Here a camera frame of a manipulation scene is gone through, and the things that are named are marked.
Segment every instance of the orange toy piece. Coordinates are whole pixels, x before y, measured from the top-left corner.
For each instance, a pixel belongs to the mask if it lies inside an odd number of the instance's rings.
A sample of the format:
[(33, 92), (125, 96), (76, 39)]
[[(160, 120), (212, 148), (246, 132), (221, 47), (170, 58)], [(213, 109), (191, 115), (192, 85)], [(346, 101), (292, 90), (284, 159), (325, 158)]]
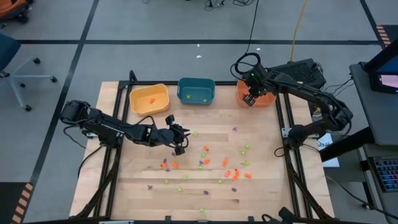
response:
[(223, 166), (226, 166), (227, 163), (228, 163), (228, 160), (227, 160), (227, 159), (224, 159), (224, 161), (223, 161)]

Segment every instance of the yellow cable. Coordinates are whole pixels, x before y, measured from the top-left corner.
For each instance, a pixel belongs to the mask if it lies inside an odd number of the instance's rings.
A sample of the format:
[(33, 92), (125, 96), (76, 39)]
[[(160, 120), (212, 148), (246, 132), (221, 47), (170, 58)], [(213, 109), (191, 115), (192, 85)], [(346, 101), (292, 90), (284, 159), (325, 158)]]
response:
[(304, 10), (305, 10), (305, 6), (307, 5), (308, 0), (305, 0), (303, 8), (301, 9), (301, 13), (300, 13), (300, 18), (297, 21), (297, 25), (296, 28), (294, 30), (294, 36), (293, 36), (293, 44), (292, 44), (292, 54), (290, 55), (290, 61), (293, 62), (293, 56), (294, 56), (294, 42), (296, 41), (296, 34), (297, 34), (297, 30), (299, 29), (301, 20), (303, 18), (303, 14), (304, 14)]

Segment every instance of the black floor stripe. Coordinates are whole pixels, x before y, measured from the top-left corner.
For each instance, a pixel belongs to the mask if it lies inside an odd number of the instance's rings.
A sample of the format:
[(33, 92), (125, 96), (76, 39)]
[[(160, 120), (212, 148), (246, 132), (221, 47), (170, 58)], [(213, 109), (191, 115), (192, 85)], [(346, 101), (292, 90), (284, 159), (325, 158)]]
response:
[(65, 83), (63, 84), (63, 88), (62, 88), (62, 91), (60, 94), (60, 98), (58, 99), (57, 106), (55, 107), (55, 111), (54, 111), (54, 114), (51, 119), (49, 130), (47, 131), (47, 134), (45, 135), (44, 142), (43, 142), (42, 148), (40, 150), (39, 158), (37, 159), (32, 176), (30, 177), (30, 182), (33, 184), (33, 186), (36, 186), (37, 181), (39, 180), (40, 173), (42, 171), (45, 158), (49, 151), (49, 147), (50, 147), (53, 135), (54, 135), (55, 128), (57, 127), (57, 123), (60, 118), (63, 104), (65, 103), (65, 99), (67, 97), (68, 90), (69, 90), (70, 84), (72, 82), (72, 78), (75, 74), (76, 66), (79, 61), (81, 51), (83, 50), (84, 41), (87, 38), (88, 30), (90, 29), (90, 25), (93, 22), (93, 18), (94, 18), (96, 8), (98, 6), (98, 2), (99, 2), (99, 0), (93, 1), (93, 5), (92, 5), (90, 13), (88, 15), (85, 28), (83, 29), (83, 33), (81, 34), (81, 37), (80, 37), (79, 45), (76, 49), (75, 55), (73, 56), (73, 60), (70, 65), (70, 68), (69, 68), (69, 73), (67, 75), (67, 78), (65, 79)]
[(372, 30), (374, 32), (374, 35), (376, 35), (377, 40), (379, 41), (379, 45), (384, 49), (386, 46), (384, 45), (384, 42), (381, 39), (381, 36), (379, 35), (379, 31), (377, 31), (377, 25), (376, 22), (374, 21), (374, 18), (372, 16), (372, 13), (369, 9), (369, 6), (366, 4), (365, 0), (359, 0), (361, 2), (362, 8), (365, 11), (366, 17), (369, 20), (369, 23), (371, 24)]
[[(19, 40), (22, 44), (79, 44), (80, 40)], [(293, 40), (252, 40), (252, 44), (291, 45)], [(159, 44), (248, 44), (249, 40), (84, 40), (83, 44), (159, 45)], [(296, 45), (379, 45), (377, 40), (296, 40)]]

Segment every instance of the computer monitor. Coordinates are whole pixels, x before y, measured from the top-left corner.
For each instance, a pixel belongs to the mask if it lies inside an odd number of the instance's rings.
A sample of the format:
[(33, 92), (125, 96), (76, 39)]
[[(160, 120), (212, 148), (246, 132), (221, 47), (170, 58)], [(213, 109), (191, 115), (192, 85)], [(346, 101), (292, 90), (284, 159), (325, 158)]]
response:
[(398, 94), (398, 39), (364, 66), (373, 91)]

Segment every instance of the table leg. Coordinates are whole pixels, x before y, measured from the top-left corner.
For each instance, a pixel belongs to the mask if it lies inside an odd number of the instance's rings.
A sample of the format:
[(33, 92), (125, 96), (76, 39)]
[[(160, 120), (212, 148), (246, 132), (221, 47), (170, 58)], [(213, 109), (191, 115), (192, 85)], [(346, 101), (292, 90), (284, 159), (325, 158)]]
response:
[(338, 142), (334, 142), (333, 144), (319, 151), (321, 160), (322, 162), (328, 161), (346, 152), (357, 149), (367, 143), (374, 143), (374, 138), (370, 127), (364, 128)]

